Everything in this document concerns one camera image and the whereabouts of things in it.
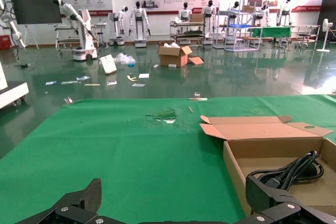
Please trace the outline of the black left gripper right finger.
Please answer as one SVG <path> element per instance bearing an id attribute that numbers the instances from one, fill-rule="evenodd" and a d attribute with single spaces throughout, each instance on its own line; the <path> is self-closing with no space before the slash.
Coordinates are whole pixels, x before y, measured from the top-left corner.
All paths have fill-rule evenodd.
<path id="1" fill-rule="evenodd" d="M 254 176 L 246 178 L 246 200 L 254 214 L 237 223 L 335 223 L 335 216 L 308 207 L 288 191 L 268 187 Z"/>

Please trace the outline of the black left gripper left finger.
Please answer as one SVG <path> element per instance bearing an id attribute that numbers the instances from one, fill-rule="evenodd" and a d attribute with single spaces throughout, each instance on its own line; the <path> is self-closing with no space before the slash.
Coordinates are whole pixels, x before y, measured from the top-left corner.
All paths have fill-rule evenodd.
<path id="1" fill-rule="evenodd" d="M 19 223 L 113 223 L 98 214 L 101 203 L 102 183 L 95 178 L 85 189 L 64 194 L 52 207 Z"/>

